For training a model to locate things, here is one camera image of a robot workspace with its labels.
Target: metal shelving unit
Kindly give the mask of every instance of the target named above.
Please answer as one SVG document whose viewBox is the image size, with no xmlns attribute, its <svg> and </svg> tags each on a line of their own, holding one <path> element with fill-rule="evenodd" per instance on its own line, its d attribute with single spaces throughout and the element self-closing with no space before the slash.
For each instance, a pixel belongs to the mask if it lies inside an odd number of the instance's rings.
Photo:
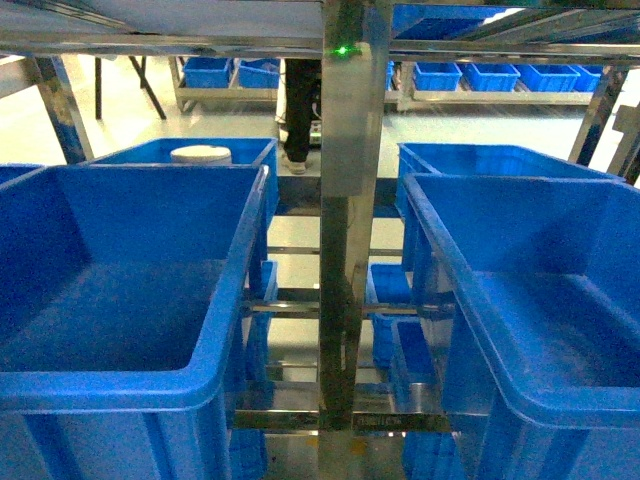
<svg viewBox="0 0 640 480">
<path fill-rule="evenodd" d="M 628 11 L 640 9 L 640 4 L 631 0 L 598 2 L 601 8 L 619 9 L 604 15 L 577 10 L 577 3 L 585 7 L 593 3 L 586 0 L 505 0 L 502 3 L 509 6 L 553 8 L 527 10 L 526 14 L 496 22 L 466 39 L 391 42 L 388 38 L 392 4 L 384 0 L 327 0 L 322 6 L 325 19 L 322 41 L 140 33 L 128 26 L 126 19 L 110 19 L 77 2 L 45 0 L 38 2 L 37 7 L 26 0 L 17 3 L 39 13 L 62 15 L 78 25 L 99 27 L 99 31 L 93 28 L 80 32 L 44 28 L 16 31 L 10 28 L 6 18 L 0 18 L 2 52 L 322 58 L 322 188 L 318 189 L 317 179 L 281 183 L 282 198 L 292 201 L 289 214 L 320 213 L 320 290 L 283 289 L 277 302 L 254 305 L 256 310 L 319 318 L 318 381 L 254 384 L 238 400 L 235 420 L 238 427 L 265 428 L 272 432 L 318 432 L 319 477 L 322 479 L 350 478 L 352 446 L 359 434 L 450 430 L 436 391 L 422 390 L 420 398 L 414 399 L 415 408 L 402 410 L 384 385 L 356 384 L 355 381 L 361 325 L 366 312 L 416 311 L 407 305 L 364 304 L 374 206 L 388 206 L 392 201 L 392 196 L 385 194 L 392 191 L 388 182 L 376 179 L 388 60 L 609 65 L 590 99 L 571 154 L 571 161 L 583 165 L 589 164 L 629 66 L 640 63 L 640 45 L 571 41 L 581 38 L 584 32 L 607 32 L 619 25 L 621 18 L 640 17 L 640 12 Z M 481 5 L 494 2 L 416 0 L 412 3 Z M 563 10 L 563 6 L 573 10 Z M 180 8 L 188 6 L 183 2 Z M 344 45 L 353 46 L 353 53 L 337 53 Z M 68 163 L 91 158 L 61 62 L 55 57 L 36 57 L 31 67 L 33 83 L 40 87 Z M 429 101 L 442 101 L 442 98 Z M 627 117 L 630 122 L 635 121 L 633 115 Z M 637 128 L 625 131 L 625 150 L 619 152 L 611 169 L 612 173 L 635 181 L 639 134 Z M 313 249 L 302 250 L 281 248 L 278 251 L 316 253 Z M 449 304 L 434 303 L 418 306 L 417 311 L 423 315 L 447 314 L 450 308 Z"/>
<path fill-rule="evenodd" d="M 169 57 L 168 60 L 176 103 L 181 112 L 189 111 L 195 102 L 276 102 L 278 90 L 275 88 L 242 88 L 238 83 L 237 69 L 228 88 L 189 88 L 185 86 L 178 57 Z"/>
</svg>

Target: black pants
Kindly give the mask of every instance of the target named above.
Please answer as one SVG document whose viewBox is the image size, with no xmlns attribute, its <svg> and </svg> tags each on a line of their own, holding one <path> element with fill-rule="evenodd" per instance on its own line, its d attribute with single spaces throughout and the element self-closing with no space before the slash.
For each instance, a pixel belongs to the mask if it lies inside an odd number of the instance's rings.
<svg viewBox="0 0 640 480">
<path fill-rule="evenodd" d="M 292 162 L 304 162 L 309 154 L 309 130 L 313 119 L 313 93 L 320 60 L 285 60 L 287 131 L 284 151 Z"/>
</svg>

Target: blue plastic bin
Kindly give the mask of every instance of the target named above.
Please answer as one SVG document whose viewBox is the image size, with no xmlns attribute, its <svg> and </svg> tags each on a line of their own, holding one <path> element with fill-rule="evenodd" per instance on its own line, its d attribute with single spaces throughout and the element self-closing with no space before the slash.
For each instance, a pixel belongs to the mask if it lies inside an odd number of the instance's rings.
<svg viewBox="0 0 640 480">
<path fill-rule="evenodd" d="M 436 385 L 436 372 L 418 317 L 398 318 L 391 325 L 393 357 L 389 379 L 398 404 L 411 406 L 411 384 Z"/>
<path fill-rule="evenodd" d="M 417 317 L 399 319 L 392 326 L 394 352 L 389 378 L 396 401 L 412 408 L 411 384 L 437 385 L 437 376 Z M 451 434 L 407 434 L 402 466 L 409 480 L 465 480 Z"/>
<path fill-rule="evenodd" d="M 215 145 L 231 150 L 235 165 L 267 165 L 267 223 L 278 207 L 278 142 L 274 138 L 159 138 L 135 147 L 101 157 L 92 165 L 124 165 L 128 163 L 171 163 L 171 152 L 189 145 Z"/>
<path fill-rule="evenodd" d="M 460 304 L 443 407 L 467 474 L 638 478 L 640 192 L 595 180 L 404 181 Z"/>
<path fill-rule="evenodd" d="M 452 38 L 472 30 L 485 19 L 504 10 L 494 7 L 396 5 L 393 9 L 392 36 L 402 40 Z"/>
<path fill-rule="evenodd" d="M 477 92 L 513 92 L 520 78 L 520 72 L 507 63 L 467 63 L 460 65 L 460 69 Z"/>
<path fill-rule="evenodd" d="M 600 65 L 572 65 L 580 78 L 573 87 L 577 92 L 594 92 L 602 76 Z"/>
<path fill-rule="evenodd" d="M 233 73 L 233 59 L 193 57 L 184 68 L 187 88 L 227 88 Z"/>
<path fill-rule="evenodd" d="M 262 263 L 262 291 L 260 298 L 267 302 L 278 298 L 278 262 L 266 261 Z M 246 346 L 246 375 L 247 380 L 266 382 L 267 363 L 269 362 L 269 326 L 273 313 L 254 313 L 248 329 Z"/>
<path fill-rule="evenodd" d="M 407 433 L 402 466 L 407 480 L 467 480 L 450 433 Z"/>
<path fill-rule="evenodd" d="M 455 63 L 416 63 L 413 80 L 416 90 L 454 91 L 462 78 Z"/>
<path fill-rule="evenodd" d="M 0 187 L 3 478 L 230 477 L 222 380 L 266 179 L 65 166 Z"/>
<path fill-rule="evenodd" d="M 464 145 L 442 143 L 400 143 L 398 177 L 409 173 L 454 175 L 509 175 L 553 178 L 624 179 L 567 163 L 549 155 L 514 145 Z M 413 247 L 417 225 L 409 213 L 407 193 L 399 181 L 396 207 L 405 220 L 402 265 L 412 271 Z"/>
<path fill-rule="evenodd" d="M 5 164 L 0 165 L 0 184 L 14 180 L 22 175 L 33 172 L 38 168 L 42 168 L 41 165 L 24 165 L 24 164 Z"/>
<path fill-rule="evenodd" d="M 372 263 L 367 274 L 367 303 L 410 303 L 411 288 L 400 264 Z M 378 368 L 389 368 L 393 355 L 391 325 L 403 315 L 372 313 L 373 362 Z"/>
<path fill-rule="evenodd" d="M 520 79 L 532 92 L 570 92 L 580 74 L 569 65 L 516 65 Z"/>
<path fill-rule="evenodd" d="M 278 88 L 280 60 L 263 58 L 248 62 L 240 60 L 238 79 L 243 88 Z"/>
<path fill-rule="evenodd" d="M 393 62 L 389 62 L 387 65 L 387 84 L 386 89 L 391 90 L 391 82 L 393 80 Z"/>
<path fill-rule="evenodd" d="M 267 441 L 260 430 L 234 430 L 229 445 L 233 480 L 260 480 L 267 474 Z"/>
</svg>

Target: white sneaker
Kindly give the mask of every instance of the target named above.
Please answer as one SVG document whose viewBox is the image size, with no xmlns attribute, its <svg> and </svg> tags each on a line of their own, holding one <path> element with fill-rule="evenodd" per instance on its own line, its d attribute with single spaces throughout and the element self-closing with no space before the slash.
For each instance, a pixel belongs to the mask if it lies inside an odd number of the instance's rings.
<svg viewBox="0 0 640 480">
<path fill-rule="evenodd" d="M 292 162 L 289 159 L 287 159 L 287 168 L 294 175 L 304 175 L 307 171 L 304 162 Z"/>
</svg>

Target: white lid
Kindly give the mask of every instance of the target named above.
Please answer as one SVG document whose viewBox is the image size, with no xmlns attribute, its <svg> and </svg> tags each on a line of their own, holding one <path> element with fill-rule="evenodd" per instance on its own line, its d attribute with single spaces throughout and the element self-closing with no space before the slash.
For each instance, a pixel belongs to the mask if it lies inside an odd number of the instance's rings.
<svg viewBox="0 0 640 480">
<path fill-rule="evenodd" d="M 174 163 L 231 163 L 231 150 L 211 145 L 190 145 L 171 152 Z"/>
</svg>

